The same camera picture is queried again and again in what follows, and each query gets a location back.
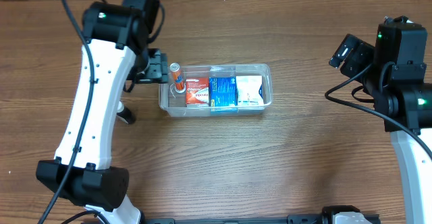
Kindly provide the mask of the orange tube white caps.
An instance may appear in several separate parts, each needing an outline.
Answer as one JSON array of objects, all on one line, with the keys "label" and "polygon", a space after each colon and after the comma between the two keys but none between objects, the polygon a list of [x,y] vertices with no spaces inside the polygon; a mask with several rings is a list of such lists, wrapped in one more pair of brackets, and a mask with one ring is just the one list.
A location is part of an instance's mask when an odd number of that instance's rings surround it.
[{"label": "orange tube white caps", "polygon": [[185,92],[186,86],[184,83],[180,65],[178,63],[172,63],[169,66],[169,70],[174,81],[175,91],[178,93]]}]

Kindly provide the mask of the red medicine box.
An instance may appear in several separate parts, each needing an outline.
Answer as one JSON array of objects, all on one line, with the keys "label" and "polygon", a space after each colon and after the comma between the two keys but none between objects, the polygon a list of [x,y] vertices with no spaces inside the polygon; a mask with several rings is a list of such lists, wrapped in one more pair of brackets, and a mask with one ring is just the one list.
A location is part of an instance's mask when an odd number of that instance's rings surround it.
[{"label": "red medicine box", "polygon": [[186,80],[186,106],[209,106],[209,79],[188,78]]}]

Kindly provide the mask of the clear plastic container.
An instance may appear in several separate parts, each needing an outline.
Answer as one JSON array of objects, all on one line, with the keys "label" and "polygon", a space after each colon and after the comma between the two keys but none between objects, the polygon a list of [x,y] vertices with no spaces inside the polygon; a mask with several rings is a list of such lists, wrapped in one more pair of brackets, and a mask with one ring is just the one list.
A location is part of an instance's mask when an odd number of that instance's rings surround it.
[{"label": "clear plastic container", "polygon": [[159,106],[172,117],[262,113],[273,100],[271,71],[265,64],[168,66],[159,86]]}]

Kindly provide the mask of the black bottle white cap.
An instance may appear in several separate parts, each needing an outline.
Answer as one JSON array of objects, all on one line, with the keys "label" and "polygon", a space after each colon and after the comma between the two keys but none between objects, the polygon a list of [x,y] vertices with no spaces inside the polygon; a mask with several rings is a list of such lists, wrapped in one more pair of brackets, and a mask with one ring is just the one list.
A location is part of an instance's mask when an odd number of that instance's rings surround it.
[{"label": "black bottle white cap", "polygon": [[122,102],[117,106],[117,117],[126,124],[133,124],[136,121],[134,114]]}]

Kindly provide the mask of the blue medicine box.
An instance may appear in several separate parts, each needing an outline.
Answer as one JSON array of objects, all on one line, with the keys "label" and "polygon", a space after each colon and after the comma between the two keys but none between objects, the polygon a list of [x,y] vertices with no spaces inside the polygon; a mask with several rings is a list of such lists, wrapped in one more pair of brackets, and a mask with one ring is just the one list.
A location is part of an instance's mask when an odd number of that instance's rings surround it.
[{"label": "blue medicine box", "polygon": [[212,111],[235,111],[237,106],[236,78],[209,78]]}]

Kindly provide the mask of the white medicine box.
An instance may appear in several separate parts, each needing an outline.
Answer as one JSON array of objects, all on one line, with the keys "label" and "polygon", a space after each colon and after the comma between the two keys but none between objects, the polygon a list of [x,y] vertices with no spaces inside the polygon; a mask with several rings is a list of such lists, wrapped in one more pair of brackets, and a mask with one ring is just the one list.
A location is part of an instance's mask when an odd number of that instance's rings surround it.
[{"label": "white medicine box", "polygon": [[237,76],[237,106],[262,106],[262,76]]}]

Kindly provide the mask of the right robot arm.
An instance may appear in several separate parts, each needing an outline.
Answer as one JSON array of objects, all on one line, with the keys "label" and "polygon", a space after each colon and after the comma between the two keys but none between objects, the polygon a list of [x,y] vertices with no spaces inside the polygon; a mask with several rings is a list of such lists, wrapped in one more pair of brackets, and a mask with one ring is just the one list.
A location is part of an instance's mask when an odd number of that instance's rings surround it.
[{"label": "right robot arm", "polygon": [[407,223],[431,222],[431,84],[425,82],[428,33],[406,16],[385,18],[374,45],[347,34],[329,60],[347,80],[329,101],[384,121],[399,165]]}]

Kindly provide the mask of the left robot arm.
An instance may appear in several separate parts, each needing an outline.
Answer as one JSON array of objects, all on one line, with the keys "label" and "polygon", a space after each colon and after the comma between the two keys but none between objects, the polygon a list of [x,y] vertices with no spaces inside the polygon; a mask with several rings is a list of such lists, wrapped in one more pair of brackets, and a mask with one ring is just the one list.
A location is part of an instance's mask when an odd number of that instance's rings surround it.
[{"label": "left robot arm", "polygon": [[81,21],[71,19],[82,41],[80,78],[65,134],[55,156],[38,162],[36,178],[102,223],[145,221],[128,198],[128,170],[111,164],[111,143],[116,119],[135,121],[122,93],[168,81],[167,56],[151,47],[164,19],[160,0],[98,0]]}]

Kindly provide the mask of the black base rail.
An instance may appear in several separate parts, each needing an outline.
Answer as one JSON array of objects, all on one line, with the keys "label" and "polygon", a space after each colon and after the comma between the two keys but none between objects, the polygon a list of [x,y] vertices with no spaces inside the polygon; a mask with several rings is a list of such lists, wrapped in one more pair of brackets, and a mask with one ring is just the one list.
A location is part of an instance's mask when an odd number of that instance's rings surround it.
[{"label": "black base rail", "polygon": [[352,205],[325,206],[318,214],[290,214],[287,217],[224,219],[148,219],[145,224],[381,224],[378,214],[362,214]]}]

